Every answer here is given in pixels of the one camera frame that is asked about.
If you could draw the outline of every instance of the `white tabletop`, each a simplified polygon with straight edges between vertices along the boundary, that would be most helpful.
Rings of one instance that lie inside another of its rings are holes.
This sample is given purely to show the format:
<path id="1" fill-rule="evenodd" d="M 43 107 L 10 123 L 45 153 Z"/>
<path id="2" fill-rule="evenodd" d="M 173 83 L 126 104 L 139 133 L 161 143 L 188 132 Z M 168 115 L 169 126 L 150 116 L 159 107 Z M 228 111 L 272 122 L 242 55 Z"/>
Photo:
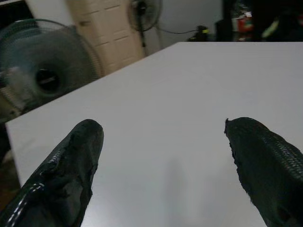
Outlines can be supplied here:
<path id="1" fill-rule="evenodd" d="M 83 227 L 264 227 L 242 189 L 226 118 L 303 149 L 302 43 L 179 43 L 7 126 L 25 183 L 80 121 L 105 142 Z"/>

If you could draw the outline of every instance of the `fan stand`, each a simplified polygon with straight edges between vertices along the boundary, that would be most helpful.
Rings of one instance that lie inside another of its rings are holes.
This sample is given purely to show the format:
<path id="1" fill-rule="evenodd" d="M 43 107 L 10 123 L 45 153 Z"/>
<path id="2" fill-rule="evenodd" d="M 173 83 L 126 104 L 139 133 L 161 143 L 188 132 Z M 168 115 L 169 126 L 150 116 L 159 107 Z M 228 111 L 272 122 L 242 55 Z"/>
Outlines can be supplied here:
<path id="1" fill-rule="evenodd" d="M 142 47 L 144 49 L 144 55 L 147 56 L 147 48 L 146 48 L 146 42 L 145 42 L 145 35 L 144 35 L 144 30 L 143 30 L 143 24 L 142 24 L 142 17 L 144 16 L 146 12 L 147 5 L 145 1 L 139 0 L 136 4 L 135 10 L 136 10 L 136 20 L 138 23 L 138 28 L 139 28 L 139 33 L 140 33 L 140 38 L 141 38 L 141 43 Z"/>

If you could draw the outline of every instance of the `wall fan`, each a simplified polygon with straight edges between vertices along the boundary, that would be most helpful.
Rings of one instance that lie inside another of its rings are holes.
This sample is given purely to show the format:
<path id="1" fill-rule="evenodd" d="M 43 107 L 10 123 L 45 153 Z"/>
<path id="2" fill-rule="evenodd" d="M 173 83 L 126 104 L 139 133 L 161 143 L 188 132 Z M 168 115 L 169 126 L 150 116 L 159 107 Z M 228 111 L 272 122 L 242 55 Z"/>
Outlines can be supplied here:
<path id="1" fill-rule="evenodd" d="M 158 23 L 162 8 L 161 0 L 131 0 L 128 7 L 128 19 L 132 28 L 140 33 L 142 47 L 146 53 L 144 32 Z"/>
<path id="2" fill-rule="evenodd" d="M 18 115 L 102 76 L 97 54 L 73 28 L 27 19 L 0 32 L 0 94 Z"/>

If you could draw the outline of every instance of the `cabinet door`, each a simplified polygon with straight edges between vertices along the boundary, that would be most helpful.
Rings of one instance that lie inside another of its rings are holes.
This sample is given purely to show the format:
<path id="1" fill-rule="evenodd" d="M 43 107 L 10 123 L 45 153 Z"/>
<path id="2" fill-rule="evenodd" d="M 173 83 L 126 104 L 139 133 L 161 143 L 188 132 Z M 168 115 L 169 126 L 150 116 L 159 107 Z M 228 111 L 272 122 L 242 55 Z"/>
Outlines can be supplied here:
<path id="1" fill-rule="evenodd" d="M 139 35 L 128 22 L 128 0 L 67 2 L 79 32 L 97 50 L 106 74 L 143 57 Z"/>

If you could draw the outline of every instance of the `wall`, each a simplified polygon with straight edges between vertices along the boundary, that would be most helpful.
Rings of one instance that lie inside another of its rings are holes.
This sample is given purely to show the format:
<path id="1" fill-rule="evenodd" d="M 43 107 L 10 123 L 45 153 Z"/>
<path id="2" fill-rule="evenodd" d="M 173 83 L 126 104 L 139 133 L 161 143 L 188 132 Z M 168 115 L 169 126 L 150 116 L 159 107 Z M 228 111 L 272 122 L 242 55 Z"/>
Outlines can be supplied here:
<path id="1" fill-rule="evenodd" d="M 73 24 L 65 0 L 26 0 L 35 18 L 54 20 L 64 25 Z"/>
<path id="2" fill-rule="evenodd" d="M 195 30 L 197 25 L 209 27 L 214 33 L 214 24 L 222 19 L 222 0 L 163 0 L 159 26 L 163 29 L 184 32 Z M 161 32 L 163 47 L 187 40 L 194 33 L 175 35 Z M 149 53 L 160 49 L 155 28 L 146 32 Z"/>

